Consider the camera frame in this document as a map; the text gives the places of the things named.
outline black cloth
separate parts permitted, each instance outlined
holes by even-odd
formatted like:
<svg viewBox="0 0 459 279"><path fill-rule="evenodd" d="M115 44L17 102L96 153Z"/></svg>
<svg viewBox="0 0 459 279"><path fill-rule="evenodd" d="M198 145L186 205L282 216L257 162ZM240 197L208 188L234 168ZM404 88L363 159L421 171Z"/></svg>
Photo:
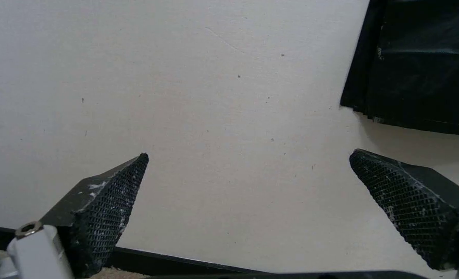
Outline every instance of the black cloth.
<svg viewBox="0 0 459 279"><path fill-rule="evenodd" d="M459 134L459 0L371 0L341 105Z"/></svg>

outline textured gripper pad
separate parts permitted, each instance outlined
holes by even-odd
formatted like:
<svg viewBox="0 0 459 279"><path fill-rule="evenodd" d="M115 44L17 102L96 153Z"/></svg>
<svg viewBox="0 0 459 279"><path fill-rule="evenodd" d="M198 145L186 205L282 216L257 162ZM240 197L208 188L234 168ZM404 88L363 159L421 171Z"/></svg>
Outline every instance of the textured gripper pad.
<svg viewBox="0 0 459 279"><path fill-rule="evenodd" d="M75 277L90 277L107 262L128 224L147 164L141 154L83 179L41 219L57 227Z"/></svg>
<svg viewBox="0 0 459 279"><path fill-rule="evenodd" d="M459 265L459 186L437 171L355 150L350 165L395 228L428 263Z"/></svg>

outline white surface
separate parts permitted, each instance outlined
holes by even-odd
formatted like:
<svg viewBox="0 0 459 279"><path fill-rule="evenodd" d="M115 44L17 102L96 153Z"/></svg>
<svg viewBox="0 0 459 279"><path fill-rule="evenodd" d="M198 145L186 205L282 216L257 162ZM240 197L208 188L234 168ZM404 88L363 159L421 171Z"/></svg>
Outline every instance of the white surface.
<svg viewBox="0 0 459 279"><path fill-rule="evenodd" d="M148 152L120 246L439 278L348 163L365 148L459 183L459 136L339 107L367 3L0 1L0 226Z"/></svg>

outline white residue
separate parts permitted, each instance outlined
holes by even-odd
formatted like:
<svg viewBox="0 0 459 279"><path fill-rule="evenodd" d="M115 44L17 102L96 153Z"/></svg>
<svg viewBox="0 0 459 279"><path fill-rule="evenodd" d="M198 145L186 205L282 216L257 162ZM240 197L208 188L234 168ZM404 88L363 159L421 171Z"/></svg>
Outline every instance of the white residue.
<svg viewBox="0 0 459 279"><path fill-rule="evenodd" d="M388 215L388 218L390 219L390 221L394 224L395 223L395 213L393 212L392 205L386 207L386 214Z"/></svg>
<svg viewBox="0 0 459 279"><path fill-rule="evenodd" d="M100 184L90 184L90 185L88 185L88 189L102 188L102 187L105 186L106 183L107 183L107 182L104 181L104 182L102 182L102 183L100 183Z"/></svg>
<svg viewBox="0 0 459 279"><path fill-rule="evenodd" d="M380 47L378 47L377 53L378 53L378 59L384 60L384 57L383 57L383 50L382 50Z"/></svg>

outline black frame edge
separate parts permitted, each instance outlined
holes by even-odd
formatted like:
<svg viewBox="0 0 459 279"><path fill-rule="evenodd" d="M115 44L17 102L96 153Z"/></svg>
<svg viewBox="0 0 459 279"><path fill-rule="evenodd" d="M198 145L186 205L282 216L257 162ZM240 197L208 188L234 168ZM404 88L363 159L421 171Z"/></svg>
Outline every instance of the black frame edge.
<svg viewBox="0 0 459 279"><path fill-rule="evenodd" d="M14 231L14 229L0 227L1 250L5 250L14 238ZM150 276L262 273L122 247L114 248L105 266Z"/></svg>

